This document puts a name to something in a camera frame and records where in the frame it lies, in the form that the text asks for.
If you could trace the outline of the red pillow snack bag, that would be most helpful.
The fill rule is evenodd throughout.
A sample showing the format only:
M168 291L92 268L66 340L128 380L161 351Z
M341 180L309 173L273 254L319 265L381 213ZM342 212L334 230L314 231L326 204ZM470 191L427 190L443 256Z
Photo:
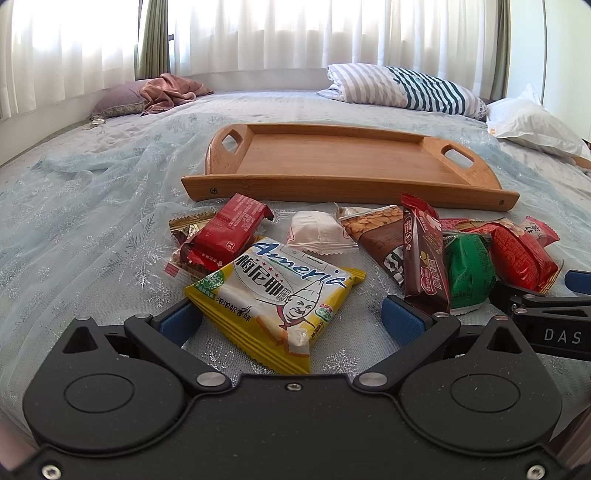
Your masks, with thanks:
M450 220L452 230L491 237L490 255L497 275L505 283L547 294L561 267L547 253L546 247L524 230L522 223L517 224L507 218Z

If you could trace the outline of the green snack packet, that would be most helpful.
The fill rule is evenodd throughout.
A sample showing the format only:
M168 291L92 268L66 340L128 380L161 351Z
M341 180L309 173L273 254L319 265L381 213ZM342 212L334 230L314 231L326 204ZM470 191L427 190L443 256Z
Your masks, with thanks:
M444 253L451 314L479 309L497 280L487 243L478 234L448 231L444 233Z

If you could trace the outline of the long red chocolate wafer bar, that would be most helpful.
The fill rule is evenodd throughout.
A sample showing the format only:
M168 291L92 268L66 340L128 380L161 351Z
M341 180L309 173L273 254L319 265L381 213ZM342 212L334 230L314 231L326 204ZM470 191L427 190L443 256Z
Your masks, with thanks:
M451 295L438 213L424 200L403 194L404 297L425 312L449 313Z

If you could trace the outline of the red foil snack bar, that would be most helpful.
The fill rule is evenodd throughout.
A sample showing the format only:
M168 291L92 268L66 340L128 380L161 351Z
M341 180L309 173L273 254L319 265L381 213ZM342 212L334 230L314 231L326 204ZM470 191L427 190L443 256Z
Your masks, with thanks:
M235 193L203 228L180 247L180 263L214 272L238 258L252 243L263 219L273 220L266 204Z

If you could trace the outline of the yellow Americ cracker pack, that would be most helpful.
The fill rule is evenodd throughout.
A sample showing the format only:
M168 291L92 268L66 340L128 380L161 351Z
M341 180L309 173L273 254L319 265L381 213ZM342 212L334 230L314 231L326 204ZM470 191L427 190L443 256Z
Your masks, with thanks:
M253 360L281 375L311 373L311 347L366 272L260 237L185 296Z

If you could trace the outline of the brown almond snack pack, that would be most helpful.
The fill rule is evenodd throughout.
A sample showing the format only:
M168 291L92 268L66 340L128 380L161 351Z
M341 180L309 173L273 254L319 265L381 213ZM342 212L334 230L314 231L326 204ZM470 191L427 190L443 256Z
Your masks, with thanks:
M376 209L339 206L337 219L349 237L365 248L380 267L403 288L403 210L397 205Z

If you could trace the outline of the white pink pastry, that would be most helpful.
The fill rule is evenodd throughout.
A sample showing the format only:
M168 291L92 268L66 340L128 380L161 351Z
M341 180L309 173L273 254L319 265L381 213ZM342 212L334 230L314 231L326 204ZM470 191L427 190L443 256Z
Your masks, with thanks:
M345 254L358 246L332 215L322 211L300 211L290 221L287 245L318 255Z

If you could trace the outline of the red white small snack packet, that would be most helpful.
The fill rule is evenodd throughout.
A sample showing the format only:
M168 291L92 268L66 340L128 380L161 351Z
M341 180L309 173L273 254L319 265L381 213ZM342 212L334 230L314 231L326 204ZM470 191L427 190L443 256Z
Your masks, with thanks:
M524 230L532 235L536 241L542 246L547 247L560 240L558 234L545 222L534 217L527 216L522 223Z

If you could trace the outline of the gold snack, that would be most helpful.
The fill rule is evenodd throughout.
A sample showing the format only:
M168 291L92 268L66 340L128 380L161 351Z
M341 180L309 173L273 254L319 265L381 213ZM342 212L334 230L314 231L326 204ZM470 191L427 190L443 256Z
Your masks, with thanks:
M169 231L178 245L181 246L202 230L214 216L214 212L204 212L174 218L168 222Z

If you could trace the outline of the white plastic bag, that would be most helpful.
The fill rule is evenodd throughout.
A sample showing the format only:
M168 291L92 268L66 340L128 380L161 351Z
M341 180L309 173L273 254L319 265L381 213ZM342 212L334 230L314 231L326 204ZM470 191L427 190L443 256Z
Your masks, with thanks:
M487 111L488 132L497 139L563 158L590 160L587 144L562 120L547 111L535 88L528 84L517 97L492 102Z

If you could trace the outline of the wooden serving tray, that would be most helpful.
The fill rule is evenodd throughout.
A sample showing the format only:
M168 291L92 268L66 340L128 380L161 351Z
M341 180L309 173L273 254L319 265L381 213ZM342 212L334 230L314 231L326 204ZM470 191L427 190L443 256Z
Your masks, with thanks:
M231 197L291 202L397 204L507 212L502 188L469 148L432 136L356 126L231 124L208 145L204 173L181 183L194 201Z

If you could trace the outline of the small trinket on bed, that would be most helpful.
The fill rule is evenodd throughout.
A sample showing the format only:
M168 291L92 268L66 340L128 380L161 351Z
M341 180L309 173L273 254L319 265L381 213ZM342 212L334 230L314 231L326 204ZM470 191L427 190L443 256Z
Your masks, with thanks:
M93 128L96 128L98 126L104 125L106 122L106 119L101 117L101 116L93 116L90 121L83 126L83 128L85 130L90 130Z

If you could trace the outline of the purple pillow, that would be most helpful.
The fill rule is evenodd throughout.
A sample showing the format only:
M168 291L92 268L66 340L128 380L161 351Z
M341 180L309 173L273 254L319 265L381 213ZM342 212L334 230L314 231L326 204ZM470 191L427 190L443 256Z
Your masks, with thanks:
M141 113L144 98L140 95L140 90L146 83L146 80L126 82L109 90L94 106L89 118L108 119Z

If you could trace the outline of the striped pillow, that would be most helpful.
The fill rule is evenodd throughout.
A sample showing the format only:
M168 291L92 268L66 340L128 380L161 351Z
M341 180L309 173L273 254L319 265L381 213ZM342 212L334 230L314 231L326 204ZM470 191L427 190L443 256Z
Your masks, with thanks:
M487 116L487 105L472 91L407 68L331 64L328 79L331 86L318 94L339 102L461 115L475 120Z

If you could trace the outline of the white sheer curtain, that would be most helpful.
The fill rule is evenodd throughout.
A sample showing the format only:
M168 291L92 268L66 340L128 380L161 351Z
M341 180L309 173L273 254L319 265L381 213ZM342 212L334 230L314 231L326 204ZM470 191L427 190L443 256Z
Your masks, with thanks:
M139 2L3 2L2 117L134 80ZM168 1L168 25L180 76L370 63L506 88L504 1Z

